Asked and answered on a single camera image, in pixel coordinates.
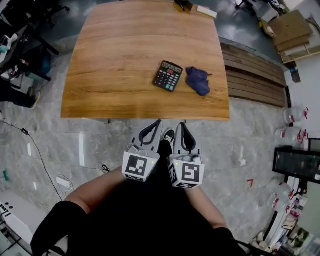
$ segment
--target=plastic water bottle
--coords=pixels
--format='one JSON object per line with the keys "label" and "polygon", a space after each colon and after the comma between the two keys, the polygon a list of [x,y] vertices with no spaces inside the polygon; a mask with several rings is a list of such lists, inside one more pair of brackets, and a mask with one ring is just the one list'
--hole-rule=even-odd
{"label": "plastic water bottle", "polygon": [[294,190],[292,190],[287,183],[279,182],[276,179],[271,181],[267,186],[267,189],[269,193],[274,194],[277,198],[283,201],[290,200],[294,193]]}
{"label": "plastic water bottle", "polygon": [[289,199],[277,198],[275,194],[272,194],[266,202],[266,205],[278,213],[290,210]]}
{"label": "plastic water bottle", "polygon": [[274,133],[274,143],[279,146],[298,147],[304,139],[308,139],[307,130],[302,131],[298,127],[284,127],[277,129]]}
{"label": "plastic water bottle", "polygon": [[283,111],[284,122],[288,125],[295,122],[300,122],[303,118],[308,119],[309,109],[306,107],[303,109],[301,106],[294,106],[286,108]]}

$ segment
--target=purple cloth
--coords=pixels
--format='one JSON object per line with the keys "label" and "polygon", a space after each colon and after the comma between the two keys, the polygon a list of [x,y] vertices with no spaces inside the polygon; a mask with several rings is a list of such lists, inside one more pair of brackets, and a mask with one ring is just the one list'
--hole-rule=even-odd
{"label": "purple cloth", "polygon": [[192,67],[186,68],[188,77],[186,83],[194,89],[200,96],[206,96],[210,93],[209,81],[207,80],[209,74],[206,71]]}

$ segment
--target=calculator keypad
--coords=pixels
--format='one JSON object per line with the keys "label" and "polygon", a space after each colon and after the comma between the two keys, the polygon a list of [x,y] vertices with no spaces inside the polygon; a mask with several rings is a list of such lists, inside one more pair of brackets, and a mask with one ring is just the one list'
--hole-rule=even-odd
{"label": "calculator keypad", "polygon": [[166,91],[173,92],[176,88],[180,76],[171,69],[160,67],[156,74],[153,84],[165,89]]}

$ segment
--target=black calculator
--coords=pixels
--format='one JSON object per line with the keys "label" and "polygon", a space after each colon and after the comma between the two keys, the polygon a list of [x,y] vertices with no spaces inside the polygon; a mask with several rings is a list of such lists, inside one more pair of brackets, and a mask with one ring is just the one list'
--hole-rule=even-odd
{"label": "black calculator", "polygon": [[183,68],[169,61],[162,61],[153,84],[166,91],[173,92],[177,87]]}

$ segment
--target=white cube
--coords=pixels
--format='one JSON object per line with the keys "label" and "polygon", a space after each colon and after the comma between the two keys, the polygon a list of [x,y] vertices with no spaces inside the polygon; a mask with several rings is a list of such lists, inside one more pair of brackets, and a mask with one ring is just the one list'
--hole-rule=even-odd
{"label": "white cube", "polygon": [[122,174],[128,179],[145,182],[157,161],[155,158],[124,152]]}
{"label": "white cube", "polygon": [[205,165],[173,159],[170,161],[169,172],[172,186],[192,189],[202,184]]}

